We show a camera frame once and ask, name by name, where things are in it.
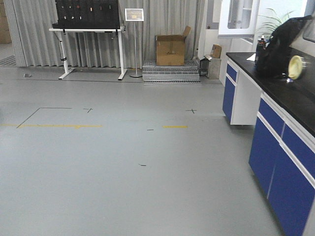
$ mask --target laboratory bench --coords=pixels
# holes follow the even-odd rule
[[[253,53],[227,53],[223,111],[231,125],[255,125],[249,164],[287,236],[315,232],[315,58],[301,78],[256,72]]]

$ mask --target yellow roll of tape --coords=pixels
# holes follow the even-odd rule
[[[296,80],[303,71],[303,58],[300,56],[293,56],[289,63],[289,78]]]

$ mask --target cabinet drawer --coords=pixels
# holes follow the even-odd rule
[[[284,121],[263,99],[260,100],[259,112],[268,121],[275,132],[281,136],[284,128]]]
[[[284,128],[283,141],[308,172],[315,178],[315,153],[287,125]]]
[[[227,74],[236,82],[237,71],[228,63],[226,68]]]

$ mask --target cardboard box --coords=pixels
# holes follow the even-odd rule
[[[0,43],[11,43],[10,31],[0,30]]]
[[[0,17],[0,30],[9,30],[8,20],[6,16]]]
[[[222,47],[220,45],[214,44],[212,46],[210,56],[212,56],[213,58],[220,58],[221,57],[221,51],[222,51]]]
[[[158,66],[179,66],[185,64],[185,39],[190,29],[189,26],[186,26],[181,35],[156,36]]]
[[[0,3],[0,17],[6,16],[4,3]]]

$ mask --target white table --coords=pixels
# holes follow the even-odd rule
[[[64,77],[69,75],[72,71],[74,71],[74,68],[69,69],[68,68],[68,61],[65,55],[65,49],[64,44],[62,40],[63,33],[66,32],[118,32],[118,44],[119,44],[119,54],[120,54],[120,64],[121,64],[121,74],[118,78],[118,80],[123,80],[123,77],[125,73],[127,72],[127,69],[124,68],[124,52],[123,52],[123,43],[122,43],[122,31],[124,30],[124,27],[121,27],[120,29],[55,29],[55,28],[49,28],[49,31],[55,31],[59,33],[59,39],[60,39],[60,45],[62,48],[62,57],[63,57],[63,67],[64,67],[64,74],[59,77],[60,80],[62,80]]]

